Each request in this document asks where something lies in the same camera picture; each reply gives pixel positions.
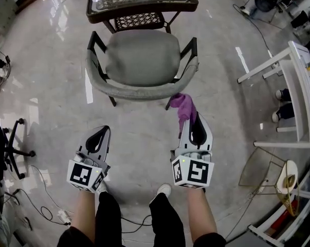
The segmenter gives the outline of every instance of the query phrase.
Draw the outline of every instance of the purple cloth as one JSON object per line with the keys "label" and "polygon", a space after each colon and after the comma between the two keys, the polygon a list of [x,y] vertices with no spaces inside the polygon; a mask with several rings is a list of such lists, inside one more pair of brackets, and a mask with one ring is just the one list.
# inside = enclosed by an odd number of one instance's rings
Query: purple cloth
{"label": "purple cloth", "polygon": [[178,93],[172,96],[170,106],[173,108],[179,108],[177,111],[177,116],[179,117],[180,133],[184,128],[184,123],[186,120],[191,119],[191,123],[195,123],[197,110],[190,95]]}

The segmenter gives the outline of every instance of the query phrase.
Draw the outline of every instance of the tile floor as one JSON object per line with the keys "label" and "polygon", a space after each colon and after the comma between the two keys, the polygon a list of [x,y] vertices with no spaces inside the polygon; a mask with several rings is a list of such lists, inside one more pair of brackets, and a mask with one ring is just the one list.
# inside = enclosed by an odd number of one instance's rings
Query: tile floor
{"label": "tile floor", "polygon": [[[178,145],[176,110],[164,110],[167,100],[147,103],[118,100],[114,108],[109,99],[92,89],[93,99],[86,98],[89,89],[85,80],[84,53],[90,34],[96,30],[106,43],[110,32],[103,24],[90,24],[85,15],[87,0],[38,0],[22,11],[6,35],[2,51],[12,61],[12,72],[0,95],[0,122],[12,127],[20,117],[26,119],[19,127],[17,146],[35,150],[37,156],[24,160],[19,167],[37,166],[46,179],[47,190],[59,206],[73,211],[78,191],[66,183],[67,162],[81,135],[90,128],[109,125],[112,130],[111,165],[108,187],[127,218],[141,221],[150,213],[148,202],[160,184],[172,184],[170,150]],[[206,195],[214,213],[219,233],[228,235],[247,205],[250,189],[239,187],[243,167],[254,150],[255,139],[278,138],[277,125],[270,121],[278,108],[274,98],[277,89],[286,85],[283,77],[266,81],[255,76],[243,84],[236,79],[245,73],[236,47],[243,53],[249,69],[268,59],[268,52],[259,32],[239,15],[232,4],[247,0],[199,0],[195,12],[181,13],[172,25],[183,48],[198,38],[199,71],[185,89],[193,97],[196,108],[207,119],[213,135],[215,169]],[[264,15],[268,20],[271,15]],[[295,40],[288,17],[277,14],[273,23],[283,30],[256,21],[273,54]],[[271,149],[284,159],[293,159],[300,170],[310,157],[310,150]],[[268,160],[259,155],[258,160]],[[29,167],[28,177],[17,181],[15,174],[5,172],[9,191],[24,188],[38,207],[47,206],[56,219],[58,208],[45,194],[40,175]],[[33,233],[21,229],[32,246],[56,246],[65,227],[43,219],[20,195],[22,211],[29,217]],[[187,246],[192,246],[188,227],[186,195],[174,187],[170,202],[179,213]],[[276,196],[255,197],[241,223],[229,236],[236,236],[254,224],[278,204]],[[122,222],[123,231],[135,225]],[[123,235],[124,240],[153,242],[150,227]],[[151,244],[126,241],[126,246]]]}

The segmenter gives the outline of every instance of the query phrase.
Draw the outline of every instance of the wicker table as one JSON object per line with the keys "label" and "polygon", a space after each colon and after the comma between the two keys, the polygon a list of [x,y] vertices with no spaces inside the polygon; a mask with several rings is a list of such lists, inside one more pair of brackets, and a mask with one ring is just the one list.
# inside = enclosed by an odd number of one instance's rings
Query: wicker table
{"label": "wicker table", "polygon": [[[193,12],[198,0],[88,0],[86,15],[90,23],[103,22],[111,33],[128,29],[157,29],[170,25],[180,12]],[[162,12],[177,12],[165,22]],[[116,28],[110,23],[114,19]]]}

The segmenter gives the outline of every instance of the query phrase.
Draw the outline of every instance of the chair cushion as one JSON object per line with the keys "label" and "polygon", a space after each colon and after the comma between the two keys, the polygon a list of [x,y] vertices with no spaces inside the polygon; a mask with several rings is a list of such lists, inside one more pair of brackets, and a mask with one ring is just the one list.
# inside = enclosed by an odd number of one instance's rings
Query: chair cushion
{"label": "chair cushion", "polygon": [[112,35],[106,50],[108,77],[129,86],[152,87],[172,81],[180,65],[177,38],[157,30]]}

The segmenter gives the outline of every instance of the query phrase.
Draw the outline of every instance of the white table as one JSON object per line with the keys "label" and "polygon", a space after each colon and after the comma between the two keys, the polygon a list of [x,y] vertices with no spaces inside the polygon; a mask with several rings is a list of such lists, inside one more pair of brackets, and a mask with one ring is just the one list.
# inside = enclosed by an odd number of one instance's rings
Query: white table
{"label": "white table", "polygon": [[[310,53],[307,48],[289,41],[287,49],[241,76],[238,83],[277,62],[279,67],[264,74],[263,78],[266,79],[279,71],[283,72],[293,103],[296,126],[277,128],[277,131],[297,131],[297,141],[292,143],[254,142],[254,145],[259,147],[310,148],[310,71],[305,68],[306,64],[310,62]],[[309,141],[302,140],[307,133],[309,133]]]}

